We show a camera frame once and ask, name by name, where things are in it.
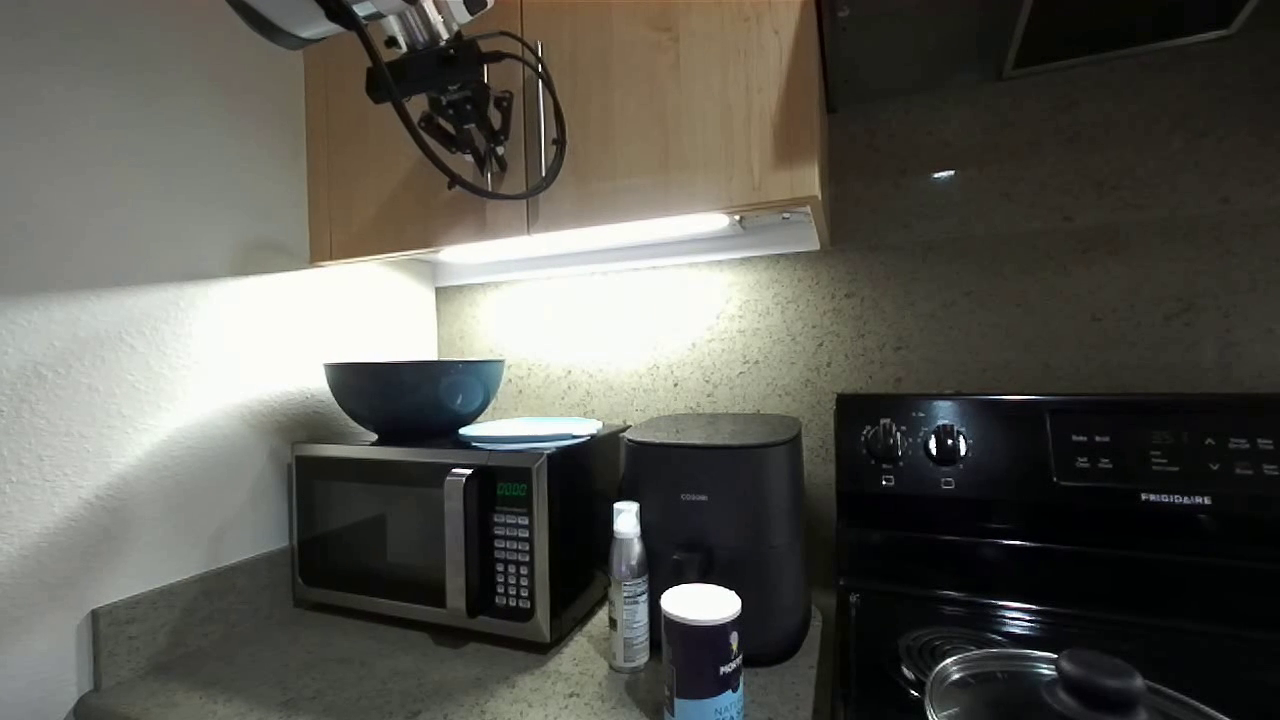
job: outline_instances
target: cabinet door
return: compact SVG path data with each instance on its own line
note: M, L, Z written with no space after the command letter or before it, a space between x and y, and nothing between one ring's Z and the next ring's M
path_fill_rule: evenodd
M822 198L811 0L533 0L569 161L533 230Z
M499 0L463 31L522 31L522 0ZM355 38L308 50L308 198L311 259L434 250L450 240L515 238L527 205L451 194L418 152L390 103L366 99L366 54ZM522 121L512 171L526 171Z

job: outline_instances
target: light strip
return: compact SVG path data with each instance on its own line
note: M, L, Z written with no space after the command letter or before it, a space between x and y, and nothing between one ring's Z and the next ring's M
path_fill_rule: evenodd
M709 238L735 224L729 211L693 211L693 217L655 217L632 224L593 224L569 233L535 233L512 240L480 240L480 246L451 246L442 250L442 263L493 263L493 259L526 259L526 257L572 257L572 254L599 254L599 250L629 250L629 246L674 246L683 238Z
M609 269L697 263L817 254L817 219L801 211L768 217L660 217L635 224L593 224L572 233L541 233L483 246L451 246L434 257L438 287L451 283L499 283L533 277L572 277Z

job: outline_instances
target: clear bottle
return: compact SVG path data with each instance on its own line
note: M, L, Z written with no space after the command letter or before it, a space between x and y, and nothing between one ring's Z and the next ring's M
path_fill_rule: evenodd
M612 506L609 663L619 672L649 663L649 571L635 499Z

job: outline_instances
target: robotic arm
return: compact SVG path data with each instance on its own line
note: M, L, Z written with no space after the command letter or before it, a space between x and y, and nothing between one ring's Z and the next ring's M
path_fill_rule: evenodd
M541 54L512 38L463 38L462 28L483 17L496 0L229 0L249 28L281 50L308 50L340 31L355 31L367 58L366 97L393 103L413 145L450 176L450 187L469 187L488 201L527 201L557 183L563 168L563 113ZM488 68L515 63L547 99L547 156L509 176L509 135L515 97L493 89Z

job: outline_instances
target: white wall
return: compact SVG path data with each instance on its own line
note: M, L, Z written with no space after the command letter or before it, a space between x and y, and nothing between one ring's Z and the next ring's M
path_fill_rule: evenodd
M222 0L0 11L0 718L67 718L88 612L286 545L355 438L335 358L438 353L396 269L306 269L299 58Z

